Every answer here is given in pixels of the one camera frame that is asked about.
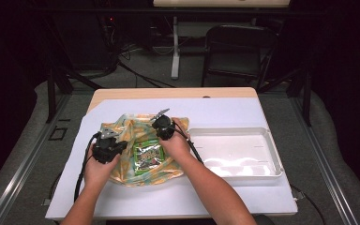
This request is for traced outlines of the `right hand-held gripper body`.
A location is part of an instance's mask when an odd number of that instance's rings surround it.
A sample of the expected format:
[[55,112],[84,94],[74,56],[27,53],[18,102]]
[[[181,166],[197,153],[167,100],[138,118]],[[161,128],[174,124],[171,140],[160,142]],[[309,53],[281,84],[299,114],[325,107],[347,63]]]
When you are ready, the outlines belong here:
[[165,114],[167,111],[168,109],[161,110],[150,119],[152,127],[157,132],[157,136],[164,141],[168,141],[173,136],[175,130],[174,122]]

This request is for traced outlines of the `person's right hand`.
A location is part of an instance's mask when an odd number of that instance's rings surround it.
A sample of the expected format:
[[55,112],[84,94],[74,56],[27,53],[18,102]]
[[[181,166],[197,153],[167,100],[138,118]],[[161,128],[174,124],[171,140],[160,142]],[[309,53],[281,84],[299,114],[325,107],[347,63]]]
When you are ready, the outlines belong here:
[[182,164],[186,159],[192,158],[192,155],[190,154],[190,147],[188,145],[188,139],[190,136],[185,131],[184,126],[178,118],[174,117],[172,120],[175,123],[176,131],[169,140],[164,141],[160,139],[159,143],[165,150],[166,154],[168,154],[177,163]]

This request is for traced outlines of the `person's left hand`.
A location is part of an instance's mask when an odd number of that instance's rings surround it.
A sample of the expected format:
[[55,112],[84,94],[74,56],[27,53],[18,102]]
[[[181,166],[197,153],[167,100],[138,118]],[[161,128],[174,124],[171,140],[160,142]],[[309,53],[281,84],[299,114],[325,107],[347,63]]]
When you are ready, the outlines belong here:
[[85,164],[84,172],[84,190],[100,192],[107,183],[112,170],[120,160],[120,155],[117,154],[113,160],[107,164],[102,164],[93,157],[92,149],[89,149],[87,162]]

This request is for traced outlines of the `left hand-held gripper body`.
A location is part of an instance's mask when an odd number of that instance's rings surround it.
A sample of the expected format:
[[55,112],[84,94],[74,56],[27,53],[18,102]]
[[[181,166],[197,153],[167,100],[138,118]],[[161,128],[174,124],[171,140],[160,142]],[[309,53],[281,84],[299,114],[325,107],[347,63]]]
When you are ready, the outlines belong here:
[[127,148],[127,141],[117,141],[119,133],[110,128],[104,128],[97,133],[97,141],[92,150],[92,156],[102,164],[112,162],[116,155],[121,155]]

